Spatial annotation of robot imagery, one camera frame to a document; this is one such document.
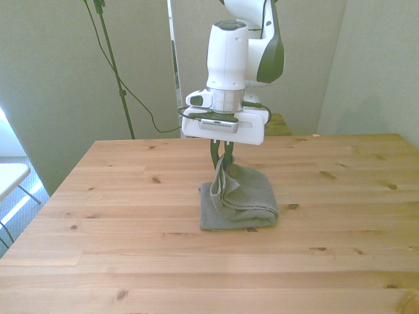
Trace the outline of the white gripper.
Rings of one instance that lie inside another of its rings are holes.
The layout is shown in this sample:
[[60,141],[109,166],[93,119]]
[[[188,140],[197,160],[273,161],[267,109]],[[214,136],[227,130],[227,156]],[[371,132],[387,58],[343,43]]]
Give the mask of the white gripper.
[[235,113],[217,113],[210,109],[189,107],[182,118],[182,132],[190,137],[211,139],[210,154],[213,167],[216,169],[220,141],[225,141],[223,165],[229,166],[234,162],[232,154],[234,143],[260,145],[264,140],[265,124],[266,111],[264,109],[242,109]]

